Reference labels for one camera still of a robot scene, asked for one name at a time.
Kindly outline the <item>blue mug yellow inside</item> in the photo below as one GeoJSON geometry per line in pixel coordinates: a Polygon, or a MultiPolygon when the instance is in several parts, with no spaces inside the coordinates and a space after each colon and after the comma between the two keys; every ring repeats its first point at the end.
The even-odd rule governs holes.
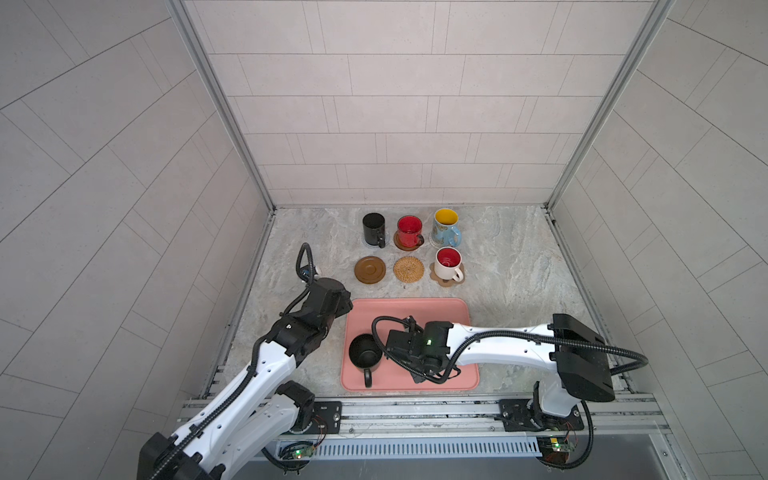
{"type": "Polygon", "coordinates": [[[430,240],[436,248],[458,248],[462,242],[462,233],[458,228],[459,215],[449,208],[442,208],[433,216],[430,240]]]}

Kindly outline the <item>white mug red inside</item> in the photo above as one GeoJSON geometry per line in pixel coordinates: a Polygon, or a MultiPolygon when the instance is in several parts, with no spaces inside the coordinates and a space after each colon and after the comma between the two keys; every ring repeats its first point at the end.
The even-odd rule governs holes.
{"type": "Polygon", "coordinates": [[[461,253],[453,247],[443,247],[436,252],[434,272],[442,281],[460,283],[464,280],[461,253]]]}

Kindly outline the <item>cork paw print coaster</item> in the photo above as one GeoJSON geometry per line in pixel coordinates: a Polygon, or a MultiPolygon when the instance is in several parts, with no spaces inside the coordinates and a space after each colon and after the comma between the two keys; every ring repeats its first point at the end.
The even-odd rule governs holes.
{"type": "Polygon", "coordinates": [[[465,277],[463,277],[460,281],[456,281],[455,279],[448,279],[448,280],[441,279],[435,273],[435,263],[434,262],[429,264],[429,272],[430,272],[430,274],[429,274],[430,279],[432,281],[436,282],[441,287],[444,287],[444,288],[450,288],[450,287],[454,287],[454,286],[457,286],[457,285],[462,285],[465,282],[465,280],[466,280],[465,277]]]}

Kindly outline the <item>woven rattan round coaster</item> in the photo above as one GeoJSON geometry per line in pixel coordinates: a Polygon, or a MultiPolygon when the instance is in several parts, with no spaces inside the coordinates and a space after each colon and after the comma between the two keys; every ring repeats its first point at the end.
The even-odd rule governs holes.
{"type": "Polygon", "coordinates": [[[423,277],[424,272],[423,262],[413,256],[400,258],[393,265],[395,277],[403,283],[410,284],[419,281],[423,277]]]}

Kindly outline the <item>black mug red inside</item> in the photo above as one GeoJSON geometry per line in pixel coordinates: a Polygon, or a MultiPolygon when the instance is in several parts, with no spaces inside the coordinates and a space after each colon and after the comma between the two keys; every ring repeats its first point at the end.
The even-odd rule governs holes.
{"type": "Polygon", "coordinates": [[[406,246],[413,246],[422,242],[424,244],[422,228],[422,221],[418,217],[406,215],[398,220],[395,235],[397,235],[400,242],[406,246]]]}

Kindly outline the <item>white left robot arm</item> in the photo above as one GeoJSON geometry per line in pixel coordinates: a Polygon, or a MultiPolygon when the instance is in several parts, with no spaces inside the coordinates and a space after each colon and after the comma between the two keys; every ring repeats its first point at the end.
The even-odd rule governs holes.
{"type": "Polygon", "coordinates": [[[249,364],[172,435],[141,448],[140,479],[230,479],[279,435],[312,421],[314,395],[290,375],[353,304],[344,285],[317,278],[298,312],[283,313],[254,344],[249,364]]]}

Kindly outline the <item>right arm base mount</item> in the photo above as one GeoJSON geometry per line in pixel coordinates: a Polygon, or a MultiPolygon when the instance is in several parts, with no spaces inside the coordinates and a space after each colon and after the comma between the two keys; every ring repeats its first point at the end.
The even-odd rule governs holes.
{"type": "Polygon", "coordinates": [[[581,431],[585,428],[577,405],[567,417],[557,417],[543,412],[539,397],[539,382],[536,382],[530,399],[500,400],[499,414],[494,416],[494,419],[502,422],[506,432],[566,432],[581,431]]]}

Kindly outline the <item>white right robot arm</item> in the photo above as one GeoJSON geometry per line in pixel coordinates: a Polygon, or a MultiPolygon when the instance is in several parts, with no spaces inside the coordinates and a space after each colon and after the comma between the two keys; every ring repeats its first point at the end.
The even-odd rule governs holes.
{"type": "Polygon", "coordinates": [[[448,321],[423,326],[412,317],[398,321],[380,344],[386,357],[409,371],[416,383],[444,384],[474,364],[517,365],[546,375],[534,389],[529,409],[565,418],[580,402],[615,400],[608,344],[569,314],[522,328],[481,328],[448,321]]]}

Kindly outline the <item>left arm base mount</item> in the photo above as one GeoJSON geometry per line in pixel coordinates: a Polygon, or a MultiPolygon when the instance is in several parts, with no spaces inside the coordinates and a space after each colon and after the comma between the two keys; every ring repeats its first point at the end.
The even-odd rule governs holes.
{"type": "Polygon", "coordinates": [[[276,394],[289,398],[297,413],[294,424],[286,431],[286,434],[339,433],[342,414],[341,401],[318,401],[310,390],[295,381],[288,381],[280,385],[276,394]]]}

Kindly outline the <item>dark wooden round coaster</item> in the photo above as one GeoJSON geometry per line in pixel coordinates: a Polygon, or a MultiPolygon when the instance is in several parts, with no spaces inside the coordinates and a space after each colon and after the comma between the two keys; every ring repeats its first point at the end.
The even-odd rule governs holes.
{"type": "Polygon", "coordinates": [[[354,275],[363,284],[376,284],[385,277],[386,264],[376,256],[363,257],[355,264],[354,275]]]}

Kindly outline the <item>black mug front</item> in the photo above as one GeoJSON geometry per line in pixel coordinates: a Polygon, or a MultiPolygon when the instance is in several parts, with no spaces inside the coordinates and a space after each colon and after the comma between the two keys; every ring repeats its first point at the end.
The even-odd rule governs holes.
{"type": "Polygon", "coordinates": [[[362,371],[366,389],[373,386],[373,372],[381,362],[383,352],[370,333],[356,336],[348,349],[352,364],[362,371]]]}

